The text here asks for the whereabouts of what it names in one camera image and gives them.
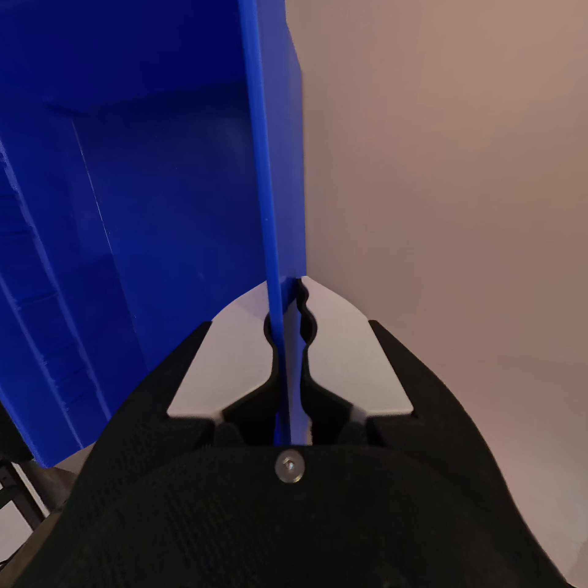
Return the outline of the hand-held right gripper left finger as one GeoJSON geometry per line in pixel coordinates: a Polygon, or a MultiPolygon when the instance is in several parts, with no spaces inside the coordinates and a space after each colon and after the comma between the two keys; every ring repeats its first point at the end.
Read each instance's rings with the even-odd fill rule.
{"type": "Polygon", "coordinates": [[[262,282],[212,319],[166,413],[229,423],[247,445],[274,445],[280,405],[280,357],[262,282]]]}

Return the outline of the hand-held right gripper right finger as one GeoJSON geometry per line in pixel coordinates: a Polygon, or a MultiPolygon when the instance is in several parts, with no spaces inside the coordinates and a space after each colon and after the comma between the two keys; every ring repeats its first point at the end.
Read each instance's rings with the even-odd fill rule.
{"type": "Polygon", "coordinates": [[[345,298],[304,276],[296,285],[305,343],[300,401],[313,445],[337,442],[348,423],[411,416],[414,407],[368,318],[345,298]]]}

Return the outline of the blue plastic bin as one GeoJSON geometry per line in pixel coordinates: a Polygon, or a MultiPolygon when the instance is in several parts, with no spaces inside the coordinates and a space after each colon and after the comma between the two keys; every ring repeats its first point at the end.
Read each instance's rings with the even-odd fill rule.
{"type": "Polygon", "coordinates": [[[285,367],[301,78],[285,1],[1,1],[1,403],[40,466],[259,284],[285,367]]]}

